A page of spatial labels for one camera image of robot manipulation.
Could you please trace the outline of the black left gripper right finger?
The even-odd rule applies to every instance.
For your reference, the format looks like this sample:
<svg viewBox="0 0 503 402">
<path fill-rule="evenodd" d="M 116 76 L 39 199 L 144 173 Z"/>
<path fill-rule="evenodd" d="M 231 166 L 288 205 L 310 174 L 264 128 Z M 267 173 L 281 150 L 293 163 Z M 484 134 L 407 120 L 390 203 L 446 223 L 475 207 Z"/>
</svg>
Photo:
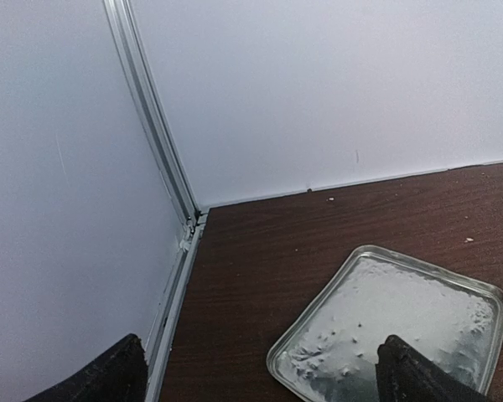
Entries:
<svg viewBox="0 0 503 402">
<path fill-rule="evenodd" d="M 485 401 L 486 396 L 446 374 L 397 335 L 377 349 L 380 401 Z"/>
</svg>

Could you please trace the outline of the silver metal tin lid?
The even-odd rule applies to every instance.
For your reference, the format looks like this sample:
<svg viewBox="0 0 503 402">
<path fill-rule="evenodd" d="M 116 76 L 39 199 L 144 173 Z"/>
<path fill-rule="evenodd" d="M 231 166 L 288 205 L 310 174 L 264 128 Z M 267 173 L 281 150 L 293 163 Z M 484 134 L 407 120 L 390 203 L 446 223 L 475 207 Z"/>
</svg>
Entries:
<svg viewBox="0 0 503 402">
<path fill-rule="evenodd" d="M 376 401 L 377 350 L 391 335 L 486 394 L 503 342 L 503 291 L 362 245 L 274 343 L 267 369 L 305 401 Z"/>
</svg>

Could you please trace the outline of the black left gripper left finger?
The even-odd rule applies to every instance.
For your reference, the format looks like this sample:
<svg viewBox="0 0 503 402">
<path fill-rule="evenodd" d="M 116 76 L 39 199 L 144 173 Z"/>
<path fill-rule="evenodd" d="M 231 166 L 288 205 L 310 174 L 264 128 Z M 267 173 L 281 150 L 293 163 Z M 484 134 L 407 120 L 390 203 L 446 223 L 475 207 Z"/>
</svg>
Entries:
<svg viewBox="0 0 503 402">
<path fill-rule="evenodd" d="M 34 395 L 31 402 L 144 401 L 148 365 L 140 338 L 128 334 L 69 378 Z"/>
</svg>

